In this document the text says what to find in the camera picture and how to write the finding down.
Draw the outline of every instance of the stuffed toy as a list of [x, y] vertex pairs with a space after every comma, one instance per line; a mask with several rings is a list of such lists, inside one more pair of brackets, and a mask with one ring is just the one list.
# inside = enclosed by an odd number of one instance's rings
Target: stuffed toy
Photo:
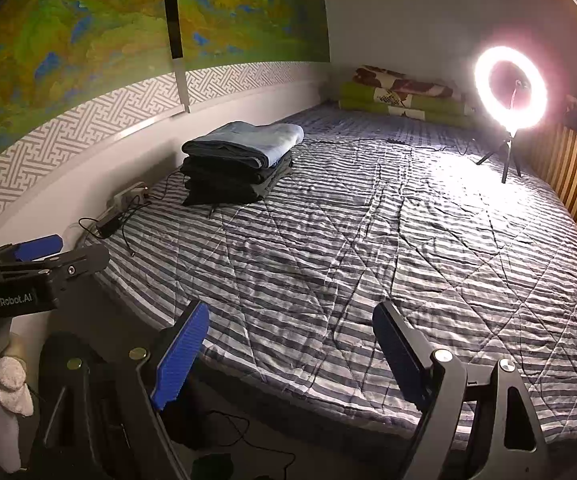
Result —
[[22, 339], [11, 333], [9, 345], [0, 354], [0, 466], [8, 473], [21, 467], [16, 415], [33, 414], [26, 372]]

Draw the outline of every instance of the green and blue painting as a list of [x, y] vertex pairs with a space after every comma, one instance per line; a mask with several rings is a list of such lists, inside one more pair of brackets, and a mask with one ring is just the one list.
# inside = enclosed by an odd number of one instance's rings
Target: green and blue painting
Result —
[[255, 61], [328, 61], [324, 0], [178, 0], [190, 70]]
[[[187, 69], [328, 61], [323, 0], [178, 0]], [[172, 72], [164, 0], [5, 0], [0, 153], [91, 98]]]

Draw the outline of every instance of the folded dark clothing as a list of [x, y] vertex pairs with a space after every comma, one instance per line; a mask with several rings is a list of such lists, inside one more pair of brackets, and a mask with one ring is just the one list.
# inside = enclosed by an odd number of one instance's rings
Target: folded dark clothing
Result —
[[253, 126], [235, 121], [205, 136], [184, 142], [182, 152], [230, 158], [248, 164], [251, 168], [270, 168], [302, 140], [303, 129], [297, 124]]
[[230, 186], [224, 181], [191, 178], [185, 183], [189, 193], [184, 205], [250, 204], [266, 198], [282, 178], [293, 172], [291, 164], [276, 168], [261, 184]]
[[256, 170], [236, 160], [190, 155], [184, 159], [180, 171], [190, 178], [201, 180], [223, 179], [233, 180], [233, 184], [261, 184], [272, 176], [277, 168], [289, 164], [291, 160], [291, 154], [287, 152], [274, 166]]

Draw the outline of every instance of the geometric pattern trim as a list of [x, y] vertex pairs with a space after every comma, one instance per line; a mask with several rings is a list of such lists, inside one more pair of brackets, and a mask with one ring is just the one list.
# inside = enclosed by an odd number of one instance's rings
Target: geometric pattern trim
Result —
[[[327, 77], [328, 63], [258, 62], [187, 72], [190, 103]], [[173, 73], [95, 97], [37, 127], [0, 154], [0, 215], [43, 177], [92, 145], [180, 106]]]
[[328, 63], [283, 61], [242, 63], [187, 72], [191, 105], [264, 86], [328, 78]]

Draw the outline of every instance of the ring light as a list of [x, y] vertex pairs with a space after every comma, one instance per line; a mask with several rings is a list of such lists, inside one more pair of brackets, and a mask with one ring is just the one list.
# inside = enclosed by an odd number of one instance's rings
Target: ring light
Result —
[[[489, 78], [500, 61], [511, 62], [526, 74], [531, 88], [530, 103], [526, 108], [506, 108], [493, 95]], [[475, 86], [488, 113], [508, 130], [511, 137], [520, 128], [535, 126], [546, 111], [546, 84], [539, 70], [524, 54], [507, 46], [495, 46], [481, 54], [475, 65]]]

